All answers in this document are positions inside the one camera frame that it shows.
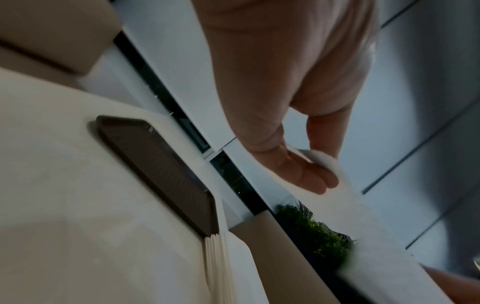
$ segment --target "grout line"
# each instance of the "grout line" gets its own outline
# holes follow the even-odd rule
[[[445,210],[444,213],[442,213],[433,223],[428,226],[420,235],[418,235],[413,241],[408,244],[405,249],[409,249],[413,244],[415,244],[416,241],[418,241],[424,234],[426,234],[433,226],[435,226],[438,222],[440,222],[442,219],[444,219],[447,215],[461,207],[463,204],[465,204],[472,195],[476,194],[477,191],[480,190],[480,182],[478,182],[475,186],[473,186],[464,196],[458,198],[455,203],[450,206],[447,210]]]
[[[431,141],[436,135],[441,133],[443,130],[447,129],[451,124],[457,121],[460,117],[462,117],[465,113],[467,113],[471,108],[476,106],[480,103],[480,98],[477,97],[473,101],[471,101],[467,106],[461,109],[458,113],[456,113],[452,118],[450,118],[446,123],[444,123],[441,127],[439,127],[433,134],[428,136],[425,140],[423,140],[418,146],[416,146],[413,150],[411,150],[406,156],[404,156],[400,161],[398,161],[392,168],[387,170],[384,174],[382,174],[376,181],[371,183],[368,187],[366,187],[361,193],[363,195],[367,194],[373,187],[375,187],[379,182],[381,182],[387,175],[389,175],[392,171],[394,171],[398,166],[400,166],[404,161],[406,161],[410,156],[412,156],[416,151],[418,151],[421,147]]]
[[[381,25],[381,29],[383,29],[384,27],[386,27],[387,25],[389,25],[390,23],[392,23],[395,19],[397,19],[398,17],[400,17],[403,13],[405,13],[406,11],[408,11],[409,9],[411,9],[415,4],[419,3],[420,0],[414,0],[412,3],[410,3],[409,5],[407,5],[406,7],[404,7],[403,10],[401,10],[400,12],[396,13],[392,18],[388,19],[387,21],[385,21],[382,25]]]

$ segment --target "floor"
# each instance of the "floor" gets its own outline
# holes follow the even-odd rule
[[[340,160],[419,262],[479,276],[480,3],[380,0],[380,12]]]

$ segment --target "palm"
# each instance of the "palm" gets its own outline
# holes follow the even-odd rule
[[[282,119],[289,106],[309,115],[310,146],[337,156],[350,105],[370,66],[374,0],[194,4],[218,95],[238,139],[260,163],[300,187],[324,192],[335,186],[329,171],[286,150]]]

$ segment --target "green plant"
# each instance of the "green plant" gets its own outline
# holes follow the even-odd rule
[[[314,214],[303,204],[278,205],[277,209],[277,216],[287,223],[321,265],[336,270],[348,258],[354,241],[315,221]]]

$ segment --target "white table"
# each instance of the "white table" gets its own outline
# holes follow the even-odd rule
[[[149,121],[215,197],[169,117],[0,69],[0,302],[210,303],[202,240],[87,124]]]

